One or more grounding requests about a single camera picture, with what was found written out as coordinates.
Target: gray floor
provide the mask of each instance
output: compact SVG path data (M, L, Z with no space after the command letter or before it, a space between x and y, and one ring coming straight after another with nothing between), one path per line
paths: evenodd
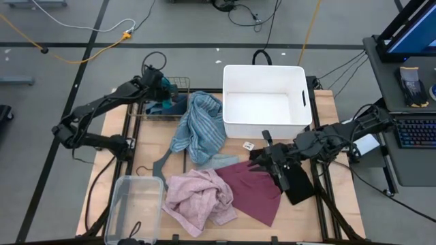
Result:
M69 1L67 8L50 8L56 18L75 25L93 26L103 0ZM179 0L167 4L157 0L149 22L134 35L131 43L183 44L183 43L264 43L268 25L261 33L253 29L236 27L228 22L226 14L219 13L200 1ZM273 0L245 1L262 18L273 8ZM122 18L140 20L148 11L151 1L111 0L103 19L102 28ZM277 12L271 43L301 44L309 26L316 1L283 1ZM60 27L38 10L9 9L0 5L17 27L39 42L88 42L90 31ZM361 39L382 31L398 13L393 0L330 0L324 1L313 27L311 44L361 44ZM243 10L235 13L237 20L250 21ZM100 33L97 42L113 42L121 31ZM0 31L7 33L0 42L23 42L20 36L0 22ZM152 49L115 48L90 62L85 70L75 105L82 105L139 74L140 62ZM250 48L168 48L159 49L168 57L164 69L167 76L187 76L191 87L221 88L223 67L228 64L250 64L254 49ZM52 48L71 60L80 60L84 48ZM275 65L295 65L299 49L273 49L268 51ZM306 50L302 66L307 75L324 75L331 69L357 55L359 50ZM150 60L158 64L159 57ZM337 93L349 78L351 69L332 90ZM65 107L78 65L67 65L44 56L34 48L0 48L0 74L26 74L34 76L34 86L2 86L0 103L14 108L15 119L2 132L0 154L0 244L14 242L20 229L30 198L46 160L52 142L50 129ZM322 80L328 88L343 69ZM336 98L340 119L349 118L364 103L380 97L371 66L364 64L347 87ZM90 131L99 132L103 118L96 119ZM72 161L71 152L60 147L54 160L46 189L29 231L28 241L71 238L77 222L91 173L88 164ZM94 152L80 149L77 155L92 160ZM356 167L359 174L381 189L386 187L383 172L365 167L381 159L363 159ZM378 242L398 244L436 244L435 224L416 216L409 210L391 202L369 187L355 181L358 201L367 237ZM418 210L436 216L432 208L436 201L436 188L400 187L397 199Z

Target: wooden board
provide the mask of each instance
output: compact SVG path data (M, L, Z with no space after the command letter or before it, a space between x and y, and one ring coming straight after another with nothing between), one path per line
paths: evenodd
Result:
M337 112L334 106L331 91L316 91L317 108L320 115L321 124L337 122ZM126 107L119 107L106 114L102 134L112 135L121 133ZM147 168L153 167L153 162L160 159L170 145L170 140L174 135L178 122L151 122L142 121L140 134L137 142L136 155L134 159L134 173L140 166ZM246 140L227 139L225 146L221 149L224 154L238 155L240 161L246 161L249 153L242 145ZM256 148L265 147L264 140L250 140ZM91 174L89 185L92 180L107 164L111 155L107 150L98 152ZM173 153L167 160L163 174L166 178L183 173L184 153ZM347 163L346 157L341 155L340 162ZM307 173L310 174L309 162L302 164ZM189 155L186 156L186 169L194 168L195 165L190 161ZM144 168L138 170L140 175L151 176L151 171ZM89 223L95 221L108 202L110 184L112 182L113 166L105 172L95 185L93 196L91 197L91 208ZM330 175L336 203L345 219L350 222L356 232L364 236L360 210L358 208L352 176L348 169L339 165L330 166ZM84 209L78 224L77 234L84 233ZM292 206L285 194L281 197L281 203L272 227L268 227L261 222L251 218L243 212L237 210L238 218L223 226L216 226L208 221L205 231L198 237L191 237L171 216L162 211L161 229L159 239L171 240L173 234L179 234L181 240L232 240L232 241L270 241L271 236L277 236L279 241L321 241L320 222L318 220L317 206L315 198L312 197L298 205Z

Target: computer monitor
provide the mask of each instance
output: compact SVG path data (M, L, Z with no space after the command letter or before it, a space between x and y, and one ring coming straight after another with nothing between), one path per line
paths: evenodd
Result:
M377 51L383 62L436 56L436 0L411 0L377 38Z

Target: keyboard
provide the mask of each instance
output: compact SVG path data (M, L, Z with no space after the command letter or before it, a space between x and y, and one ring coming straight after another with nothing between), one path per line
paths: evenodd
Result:
M400 148L436 148L436 120L397 120Z

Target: white cable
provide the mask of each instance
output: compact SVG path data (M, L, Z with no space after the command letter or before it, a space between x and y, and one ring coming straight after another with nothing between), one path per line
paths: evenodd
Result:
M52 18L52 20L54 20L55 22L57 22L58 24L60 24L60 25L62 25L62 26L64 26L64 27L70 27L70 28L76 28L76 29L87 29L87 30L92 30L92 31L98 31L98 32L102 32L102 33L105 33L105 32L109 32L109 31L112 31L113 29L115 29L115 28L117 28L119 25L121 25L122 23L124 23L124 22L126 22L126 21L132 21L133 22L133 26L130 28L130 29L128 29L128 30L126 30L127 32L132 32L134 29L135 29L135 26L136 26L136 21L135 20L132 20L132 19L130 19L130 18L127 18L127 19L124 19L124 20L122 20L122 21L120 21L118 24L116 24L116 25L114 25L111 29L108 29L108 30L97 30L97 29L94 29L94 28L92 28L92 27L76 27L76 26L73 26L73 25L69 25L69 24L63 24L62 22L60 22L60 21L58 21L57 19L55 19L53 16L51 16L46 10L44 10L35 0L32 0L32 2L41 10L41 11L43 11L48 17L50 17L50 18Z

